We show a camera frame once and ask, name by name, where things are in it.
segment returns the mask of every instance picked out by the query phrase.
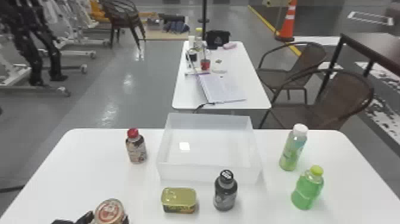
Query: transparent storage box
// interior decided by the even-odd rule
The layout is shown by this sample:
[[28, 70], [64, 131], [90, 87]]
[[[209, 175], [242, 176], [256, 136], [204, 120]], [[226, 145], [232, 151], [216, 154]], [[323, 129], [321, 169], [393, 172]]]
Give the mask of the transparent storage box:
[[213, 182], [223, 169], [254, 184], [261, 162], [250, 117], [170, 113], [157, 157], [161, 179]]

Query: cup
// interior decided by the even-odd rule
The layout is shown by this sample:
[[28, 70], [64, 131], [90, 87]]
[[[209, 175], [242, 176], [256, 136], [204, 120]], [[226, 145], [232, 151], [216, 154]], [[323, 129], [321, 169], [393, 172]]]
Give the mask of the cup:
[[196, 62], [197, 61], [197, 52], [193, 51], [193, 50], [190, 50], [189, 51], [189, 59], [192, 62]]
[[200, 61], [201, 70], [208, 71], [210, 69], [211, 61], [209, 59], [202, 59]]
[[189, 48], [193, 48], [195, 44], [195, 37], [194, 36], [188, 36], [189, 39]]

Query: tin can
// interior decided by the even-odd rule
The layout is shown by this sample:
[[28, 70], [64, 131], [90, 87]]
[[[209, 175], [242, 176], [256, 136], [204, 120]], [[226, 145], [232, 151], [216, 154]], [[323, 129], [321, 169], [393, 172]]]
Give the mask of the tin can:
[[164, 188], [162, 207], [168, 213], [193, 213], [196, 210], [196, 191], [192, 188]]
[[127, 216], [121, 201], [110, 198], [96, 208], [95, 220], [96, 224], [122, 224], [126, 223]]

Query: white bottle cap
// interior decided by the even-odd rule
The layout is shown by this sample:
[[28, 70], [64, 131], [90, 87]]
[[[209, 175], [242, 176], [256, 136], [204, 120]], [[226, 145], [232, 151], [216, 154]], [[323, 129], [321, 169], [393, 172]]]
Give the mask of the white bottle cap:
[[296, 137], [306, 137], [308, 132], [308, 127], [303, 124], [295, 124], [293, 127], [293, 134]]

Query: open notebook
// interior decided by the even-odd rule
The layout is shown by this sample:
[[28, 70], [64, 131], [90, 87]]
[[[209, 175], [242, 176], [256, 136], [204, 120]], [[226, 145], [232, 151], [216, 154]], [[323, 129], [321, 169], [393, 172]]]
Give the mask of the open notebook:
[[225, 74], [197, 75], [205, 97], [209, 103], [224, 103], [246, 100], [245, 94], [237, 86], [234, 78]]

